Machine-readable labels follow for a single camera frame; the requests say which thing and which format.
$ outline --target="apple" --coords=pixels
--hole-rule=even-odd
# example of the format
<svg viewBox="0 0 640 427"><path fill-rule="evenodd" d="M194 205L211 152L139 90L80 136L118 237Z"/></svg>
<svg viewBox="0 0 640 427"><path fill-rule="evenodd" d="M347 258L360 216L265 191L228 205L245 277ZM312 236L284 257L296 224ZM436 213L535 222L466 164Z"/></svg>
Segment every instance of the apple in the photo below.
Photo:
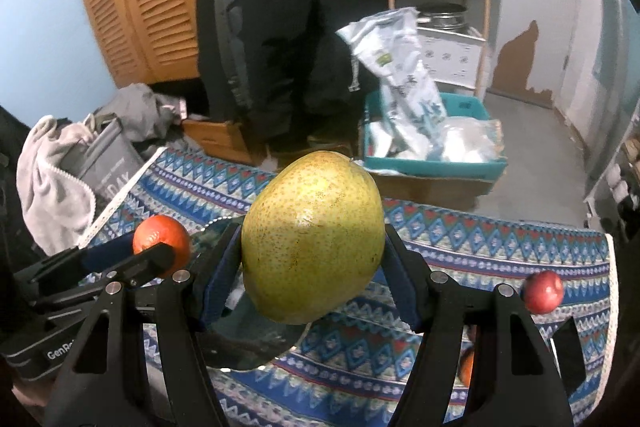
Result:
<svg viewBox="0 0 640 427"><path fill-rule="evenodd" d="M525 281L524 305L535 315L551 313L562 303L563 297L562 280L554 271L544 270Z"/></svg>

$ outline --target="concrete floor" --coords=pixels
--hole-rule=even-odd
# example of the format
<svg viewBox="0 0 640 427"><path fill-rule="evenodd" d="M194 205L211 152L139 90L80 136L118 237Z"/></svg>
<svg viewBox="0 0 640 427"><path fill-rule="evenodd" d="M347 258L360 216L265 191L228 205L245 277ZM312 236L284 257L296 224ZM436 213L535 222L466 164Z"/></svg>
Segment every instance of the concrete floor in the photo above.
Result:
<svg viewBox="0 0 640 427"><path fill-rule="evenodd" d="M509 166L476 214L510 221L583 227L586 174L582 152L550 109L488 93L484 106L502 121Z"/></svg>

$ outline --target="pear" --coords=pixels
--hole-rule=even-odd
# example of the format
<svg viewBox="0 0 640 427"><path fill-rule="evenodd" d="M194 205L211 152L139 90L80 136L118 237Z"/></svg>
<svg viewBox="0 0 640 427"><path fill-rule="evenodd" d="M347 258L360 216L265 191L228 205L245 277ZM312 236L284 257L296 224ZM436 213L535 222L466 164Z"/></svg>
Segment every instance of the pear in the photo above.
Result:
<svg viewBox="0 0 640 427"><path fill-rule="evenodd" d="M274 322L312 322L361 293L380 266L380 193L346 156L313 152L258 195L241 242L244 286L257 310Z"/></svg>

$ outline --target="tangerine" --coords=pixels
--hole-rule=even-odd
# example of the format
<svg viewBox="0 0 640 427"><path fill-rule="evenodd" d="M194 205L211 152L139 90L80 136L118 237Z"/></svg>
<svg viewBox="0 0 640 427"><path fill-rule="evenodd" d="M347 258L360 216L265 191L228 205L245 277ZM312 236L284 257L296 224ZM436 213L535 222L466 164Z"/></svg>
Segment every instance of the tangerine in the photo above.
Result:
<svg viewBox="0 0 640 427"><path fill-rule="evenodd" d="M474 348L470 347L467 349L460 357L460 371L458 372L458 376L460 377L460 382L465 387L469 387L471 384L471 373L474 369Z"/></svg>
<svg viewBox="0 0 640 427"><path fill-rule="evenodd" d="M160 277L171 275L189 262L191 258L189 232L173 217L151 216L140 223L133 234L133 254L138 255L158 243L169 245L175 253L174 264Z"/></svg>

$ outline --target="stainless steel pot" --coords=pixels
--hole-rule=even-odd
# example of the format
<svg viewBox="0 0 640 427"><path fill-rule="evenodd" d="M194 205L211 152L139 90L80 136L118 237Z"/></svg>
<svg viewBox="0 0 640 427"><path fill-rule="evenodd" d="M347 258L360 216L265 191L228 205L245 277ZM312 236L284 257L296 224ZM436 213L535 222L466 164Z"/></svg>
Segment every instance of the stainless steel pot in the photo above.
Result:
<svg viewBox="0 0 640 427"><path fill-rule="evenodd" d="M418 12L418 26L421 28L454 32L466 29L466 7L461 4L425 4L418 6Z"/></svg>

